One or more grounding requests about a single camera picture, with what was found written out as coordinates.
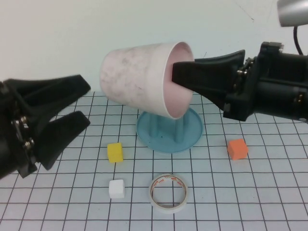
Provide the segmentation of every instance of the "blue stand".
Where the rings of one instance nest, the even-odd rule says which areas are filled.
[[[161,153],[177,153],[194,146],[203,132],[199,115],[189,109],[177,120],[148,112],[137,121],[137,135],[149,148]]]

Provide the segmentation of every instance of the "foam block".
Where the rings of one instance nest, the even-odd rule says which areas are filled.
[[[107,145],[107,155],[110,163],[123,161],[123,149],[121,143],[110,143]]]
[[[248,154],[248,147],[243,139],[230,141],[228,153],[232,160],[244,159]]]
[[[111,180],[109,182],[109,196],[111,199],[124,198],[125,185],[123,180]]]

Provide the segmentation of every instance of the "pink cup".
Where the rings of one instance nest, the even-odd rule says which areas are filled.
[[[194,58],[184,42],[115,50],[102,64],[101,88],[112,101],[177,119],[188,110],[193,92],[171,81],[172,66],[186,61]]]

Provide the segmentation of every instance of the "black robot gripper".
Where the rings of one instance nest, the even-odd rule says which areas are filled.
[[[79,111],[52,120],[90,90],[82,76],[0,82],[0,179],[46,170],[89,124]]]

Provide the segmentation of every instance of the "grid mat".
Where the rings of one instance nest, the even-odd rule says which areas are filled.
[[[82,111],[91,125],[62,153],[54,167],[25,179],[17,172],[0,180],[0,231],[307,231],[308,125],[252,115],[225,119],[200,95],[191,108],[205,121],[190,150],[160,154],[137,138],[140,111],[89,93],[58,118]],[[247,159],[229,159],[226,143],[244,138]],[[121,142],[124,162],[108,162],[108,143]],[[179,213],[153,210],[148,186],[174,173],[189,186]],[[109,181],[124,179],[124,199],[110,200]],[[176,203],[181,188],[160,187],[161,202]]]

